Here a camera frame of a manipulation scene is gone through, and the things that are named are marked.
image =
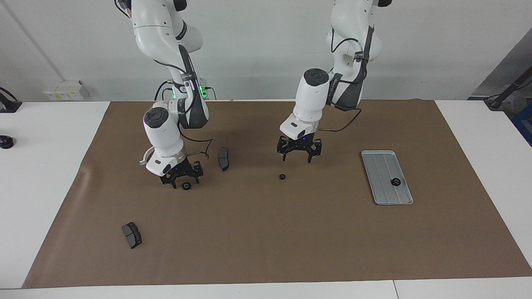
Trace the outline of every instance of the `brown mat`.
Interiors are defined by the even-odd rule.
[[[209,103],[209,124],[186,132],[215,137],[190,191],[138,165],[150,105],[109,106],[24,288],[532,276],[432,101],[364,101],[348,130],[318,134],[310,165],[275,150],[293,103]],[[351,117],[326,109],[322,126]],[[397,153],[413,205],[373,202],[362,150]],[[144,241],[134,250],[130,221]]]

